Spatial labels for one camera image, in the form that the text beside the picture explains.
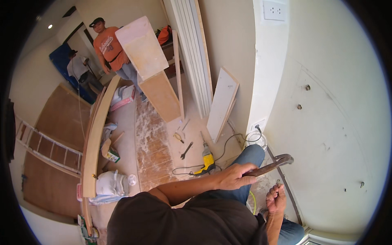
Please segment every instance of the hammer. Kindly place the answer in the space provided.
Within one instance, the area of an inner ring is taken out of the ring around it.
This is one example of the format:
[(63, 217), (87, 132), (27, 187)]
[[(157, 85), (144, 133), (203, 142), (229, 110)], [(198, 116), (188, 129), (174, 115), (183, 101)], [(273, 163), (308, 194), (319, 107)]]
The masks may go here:
[(268, 173), (269, 171), (272, 171), (280, 166), (283, 166), (285, 164), (292, 164), (294, 162), (294, 158), (289, 155), (289, 154), (282, 154), (279, 156), (275, 156), (275, 161), (273, 163), (270, 163), (264, 167), (261, 167), (259, 169), (256, 169), (252, 172), (247, 172), (243, 174), (242, 176), (260, 176), (262, 174)]

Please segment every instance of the white shirt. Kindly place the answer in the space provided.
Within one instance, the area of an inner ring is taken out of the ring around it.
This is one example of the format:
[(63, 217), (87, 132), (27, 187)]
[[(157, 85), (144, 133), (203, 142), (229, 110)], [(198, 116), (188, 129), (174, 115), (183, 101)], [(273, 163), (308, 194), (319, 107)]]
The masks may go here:
[(83, 64), (83, 62), (86, 59), (87, 59), (87, 57), (80, 57), (79, 55), (76, 55), (75, 57), (73, 57), (67, 65), (68, 75), (73, 76), (74, 78), (76, 78), (79, 81), (80, 77), (85, 72), (89, 71), (87, 66)]

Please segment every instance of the yellow drill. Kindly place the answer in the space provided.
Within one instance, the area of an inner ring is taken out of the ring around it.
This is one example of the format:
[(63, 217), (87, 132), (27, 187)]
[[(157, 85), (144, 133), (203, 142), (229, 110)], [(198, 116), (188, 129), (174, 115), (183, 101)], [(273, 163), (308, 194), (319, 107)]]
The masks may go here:
[(204, 161), (204, 167), (202, 169), (200, 169), (199, 171), (193, 173), (192, 175), (194, 176), (199, 176), (199, 175), (203, 175), (206, 173), (209, 173), (211, 170), (215, 169), (215, 162), (214, 162), (214, 158), (212, 156), (212, 153), (210, 151), (210, 148), (208, 147), (207, 142), (205, 142), (203, 134), (201, 133), (201, 138), (203, 139), (203, 146), (204, 146), (204, 150), (203, 150), (203, 161)]

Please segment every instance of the electrical outlet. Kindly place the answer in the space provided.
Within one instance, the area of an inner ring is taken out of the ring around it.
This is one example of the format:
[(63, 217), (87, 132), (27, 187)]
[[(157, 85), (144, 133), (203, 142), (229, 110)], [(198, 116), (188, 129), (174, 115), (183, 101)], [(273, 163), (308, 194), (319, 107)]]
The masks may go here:
[(252, 124), (252, 127), (250, 128), (250, 132), (257, 131), (257, 128), (255, 128), (256, 125), (259, 125), (260, 130), (263, 131), (263, 129), (265, 127), (265, 119), (263, 119), (257, 123)]
[(263, 1), (264, 19), (265, 20), (286, 20), (286, 5)]

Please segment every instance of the wooden ladder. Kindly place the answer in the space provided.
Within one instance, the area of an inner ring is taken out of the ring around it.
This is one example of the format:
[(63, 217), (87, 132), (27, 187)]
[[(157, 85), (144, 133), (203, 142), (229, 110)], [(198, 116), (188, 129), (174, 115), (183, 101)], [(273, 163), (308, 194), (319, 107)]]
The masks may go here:
[[(20, 121), (18, 130), (16, 131), (16, 134), (15, 134), (17, 142), (19, 142), (22, 146), (24, 146), (29, 153), (31, 153), (32, 155), (34, 155), (35, 157), (37, 157), (38, 159), (40, 159), (44, 163), (62, 171), (62, 172), (70, 174), (74, 177), (81, 178), (80, 162), (81, 162), (82, 155), (83, 155), (82, 152), (77, 151), (73, 148), (70, 148), (70, 147), (50, 138), (49, 136), (38, 131), (33, 126), (29, 125), (26, 121), (22, 120), (20, 117), (18, 117), (18, 116), (15, 116), (15, 117)], [(32, 136), (33, 132), (37, 133), (40, 136), (40, 139), (39, 139), (38, 145), (37, 145), (37, 149), (33, 149), (32, 147), (30, 147), (30, 140), (31, 140), (31, 136)], [(42, 138), (45, 138), (46, 140), (48, 140), (52, 143), (52, 149), (50, 151), (49, 157), (47, 157), (39, 152)], [(54, 149), (55, 145), (65, 149), (63, 163), (57, 162), (52, 159), (52, 153), (53, 153), (53, 149)], [(65, 165), (65, 160), (67, 159), (68, 152), (73, 152), (77, 155), (77, 159), (78, 159), (77, 169), (74, 169), (72, 167)]]

